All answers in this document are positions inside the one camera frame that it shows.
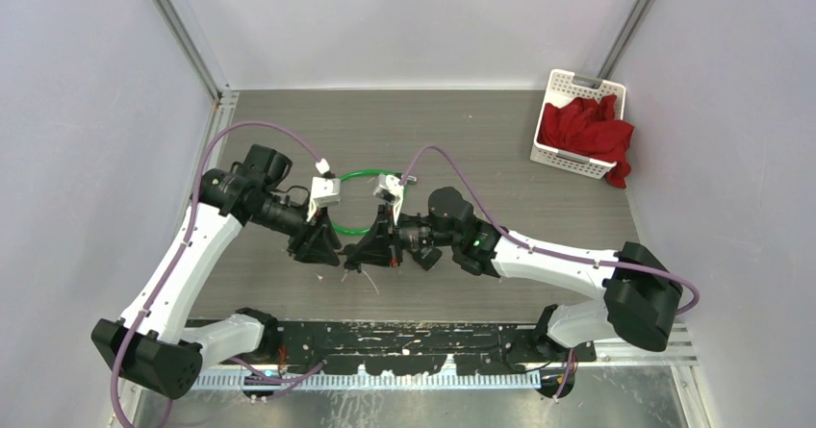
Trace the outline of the black key bunch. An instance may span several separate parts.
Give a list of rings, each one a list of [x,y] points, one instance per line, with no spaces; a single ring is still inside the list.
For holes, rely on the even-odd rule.
[[[343,264],[343,268],[344,268],[344,275],[343,275],[343,277],[341,279],[342,283],[345,281],[345,279],[349,275],[361,274],[362,273],[361,266],[358,263],[355,263],[355,262],[346,261]]]

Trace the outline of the black padlock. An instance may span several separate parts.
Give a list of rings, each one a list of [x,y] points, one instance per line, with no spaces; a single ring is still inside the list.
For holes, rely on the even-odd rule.
[[[412,260],[424,271],[429,271],[442,258],[441,249],[434,246],[424,246],[417,249],[410,249]]]

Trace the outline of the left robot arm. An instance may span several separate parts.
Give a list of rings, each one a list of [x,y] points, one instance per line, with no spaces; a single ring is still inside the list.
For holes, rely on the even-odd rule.
[[[218,259],[249,223],[287,236],[287,251],[300,263],[339,265],[327,208],[340,200],[340,181],[319,161],[307,200],[298,204],[278,189],[292,166],[254,144],[243,161],[202,175],[176,240],[138,298],[91,332],[114,376],[176,400],[213,365],[241,355],[259,364],[279,357],[283,337],[273,315],[244,307],[200,327],[188,318]]]

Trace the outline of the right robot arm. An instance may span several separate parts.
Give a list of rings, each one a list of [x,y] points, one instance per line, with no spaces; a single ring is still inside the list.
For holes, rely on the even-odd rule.
[[[452,187],[434,190],[427,210],[396,214],[394,200],[379,206],[369,231],[343,249],[345,267],[391,267],[409,254],[429,270],[447,247],[469,274],[536,281],[586,296],[583,303],[544,308],[533,344],[546,361],[594,340],[618,338],[651,352],[667,348],[683,287],[665,277],[665,265],[644,245],[589,250],[530,239],[477,217]]]

